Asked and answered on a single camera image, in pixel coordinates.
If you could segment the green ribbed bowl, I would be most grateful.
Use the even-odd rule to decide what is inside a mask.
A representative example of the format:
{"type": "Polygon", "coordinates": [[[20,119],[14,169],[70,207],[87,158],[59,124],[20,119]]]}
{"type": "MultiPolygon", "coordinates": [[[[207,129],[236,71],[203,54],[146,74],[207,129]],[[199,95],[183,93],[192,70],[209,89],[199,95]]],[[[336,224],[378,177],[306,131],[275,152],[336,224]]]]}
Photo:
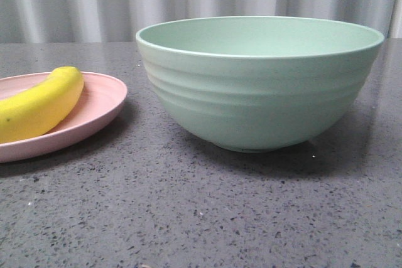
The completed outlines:
{"type": "Polygon", "coordinates": [[[354,23],[226,16],[136,34],[150,84],[184,129],[258,153],[309,140],[355,101],[384,35],[354,23]]]}

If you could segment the pink plate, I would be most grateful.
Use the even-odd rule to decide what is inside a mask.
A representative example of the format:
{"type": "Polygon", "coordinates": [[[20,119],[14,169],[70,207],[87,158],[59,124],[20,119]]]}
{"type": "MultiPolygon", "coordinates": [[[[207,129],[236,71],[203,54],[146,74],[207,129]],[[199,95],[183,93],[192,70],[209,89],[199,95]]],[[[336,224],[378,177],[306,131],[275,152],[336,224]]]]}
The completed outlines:
{"type": "Polygon", "coordinates": [[[1,162],[9,163],[52,153],[80,142],[108,125],[121,111],[128,88],[102,73],[83,72],[84,89],[71,113],[48,133],[1,144],[1,162]]]}

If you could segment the yellow banana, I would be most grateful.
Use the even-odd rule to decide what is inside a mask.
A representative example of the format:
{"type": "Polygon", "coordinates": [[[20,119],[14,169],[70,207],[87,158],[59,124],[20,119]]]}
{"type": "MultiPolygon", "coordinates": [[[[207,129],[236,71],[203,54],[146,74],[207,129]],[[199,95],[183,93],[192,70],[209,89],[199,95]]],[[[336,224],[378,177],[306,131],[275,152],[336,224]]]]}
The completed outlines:
{"type": "Polygon", "coordinates": [[[41,136],[69,115],[84,89],[76,67],[58,67],[39,84],[1,101],[1,142],[41,136]]]}

